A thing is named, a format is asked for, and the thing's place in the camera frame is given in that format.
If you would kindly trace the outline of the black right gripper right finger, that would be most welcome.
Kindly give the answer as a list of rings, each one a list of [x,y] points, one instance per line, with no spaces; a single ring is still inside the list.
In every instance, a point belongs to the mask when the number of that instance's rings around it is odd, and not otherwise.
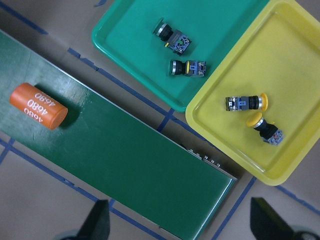
[[[293,229],[262,197],[250,201],[250,230],[257,240],[291,240]]]

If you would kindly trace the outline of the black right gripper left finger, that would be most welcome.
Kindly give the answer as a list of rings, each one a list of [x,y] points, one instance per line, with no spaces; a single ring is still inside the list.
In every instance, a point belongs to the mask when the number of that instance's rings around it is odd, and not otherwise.
[[[110,235],[109,201],[98,200],[89,212],[79,232],[78,240],[107,240]]]

